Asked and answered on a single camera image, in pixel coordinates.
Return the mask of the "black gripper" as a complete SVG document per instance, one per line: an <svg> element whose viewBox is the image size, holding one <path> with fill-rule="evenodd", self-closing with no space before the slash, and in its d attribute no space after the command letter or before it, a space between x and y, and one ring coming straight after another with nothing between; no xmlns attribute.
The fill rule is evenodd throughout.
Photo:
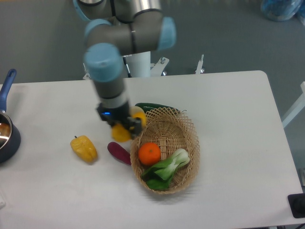
<svg viewBox="0 0 305 229"><path fill-rule="evenodd" d="M130 117L129 108L129 102L125 102L116 108L106 108L100 103L96 111L101 120L107 122L111 128L122 124L123 127L127 128L131 139L135 139L142 131L142 121L138 117Z"/></svg>

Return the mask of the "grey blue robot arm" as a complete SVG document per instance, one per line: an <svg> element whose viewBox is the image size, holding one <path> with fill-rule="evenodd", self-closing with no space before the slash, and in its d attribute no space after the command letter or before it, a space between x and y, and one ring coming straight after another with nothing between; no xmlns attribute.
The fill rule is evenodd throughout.
<svg viewBox="0 0 305 229"><path fill-rule="evenodd" d="M110 126L120 124L131 138L142 131L140 118L130 115L124 85L124 56L171 48L176 26L165 17L158 0L75 0L87 21L83 62L95 86L97 112Z"/></svg>

